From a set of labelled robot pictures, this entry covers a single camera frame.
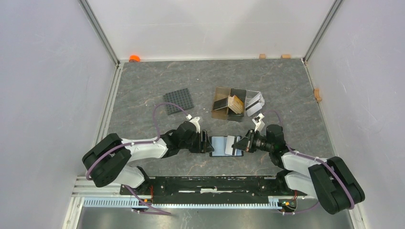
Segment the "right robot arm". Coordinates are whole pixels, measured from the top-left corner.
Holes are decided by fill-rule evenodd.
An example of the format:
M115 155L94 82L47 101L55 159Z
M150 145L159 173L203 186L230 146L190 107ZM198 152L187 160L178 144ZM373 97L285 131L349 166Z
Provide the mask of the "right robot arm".
M319 158L292 149L280 125L268 125L265 135L250 129L232 147L249 153L268 152L272 163L282 169L276 175L277 191L282 195L302 192L315 198L329 214L353 209L365 200L364 190L342 158Z

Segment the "orange card stack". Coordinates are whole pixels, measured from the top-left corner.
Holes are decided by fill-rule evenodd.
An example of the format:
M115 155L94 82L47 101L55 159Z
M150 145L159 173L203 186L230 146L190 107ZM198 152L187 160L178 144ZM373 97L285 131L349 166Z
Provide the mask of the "orange card stack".
M242 100L233 95L228 97L228 108L238 115L244 112L245 105Z

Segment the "black credit card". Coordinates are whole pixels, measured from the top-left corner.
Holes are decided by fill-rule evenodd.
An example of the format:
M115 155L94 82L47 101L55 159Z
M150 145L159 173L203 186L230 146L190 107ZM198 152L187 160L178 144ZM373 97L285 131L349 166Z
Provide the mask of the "black credit card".
M228 97L214 101L213 111L220 110L228 107Z

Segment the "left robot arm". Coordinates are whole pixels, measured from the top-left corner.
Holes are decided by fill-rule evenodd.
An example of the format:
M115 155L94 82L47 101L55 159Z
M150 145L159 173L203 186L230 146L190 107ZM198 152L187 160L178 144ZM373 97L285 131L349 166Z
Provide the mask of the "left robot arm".
M157 138L129 140L116 133L108 134L82 158L85 177L96 187L117 183L133 188L138 194L149 191L150 181L141 167L131 162L147 158L168 158L186 149L190 153L214 151L207 132L200 128L198 118L185 121Z

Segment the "amber and black organizer box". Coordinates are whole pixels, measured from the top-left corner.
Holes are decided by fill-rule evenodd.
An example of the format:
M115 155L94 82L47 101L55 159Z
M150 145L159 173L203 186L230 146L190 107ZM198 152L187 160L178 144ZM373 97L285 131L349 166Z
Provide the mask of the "amber and black organizer box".
M247 90L216 87L211 116L214 119L242 122Z

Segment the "black card holder wallet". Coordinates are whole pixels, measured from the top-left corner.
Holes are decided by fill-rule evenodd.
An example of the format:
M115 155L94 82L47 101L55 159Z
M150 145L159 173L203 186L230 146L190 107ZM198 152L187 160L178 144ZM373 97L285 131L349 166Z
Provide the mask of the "black card holder wallet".
M211 157L240 157L244 152L240 149L233 148L232 145L241 140L241 136L212 136L210 142L213 151L210 152Z

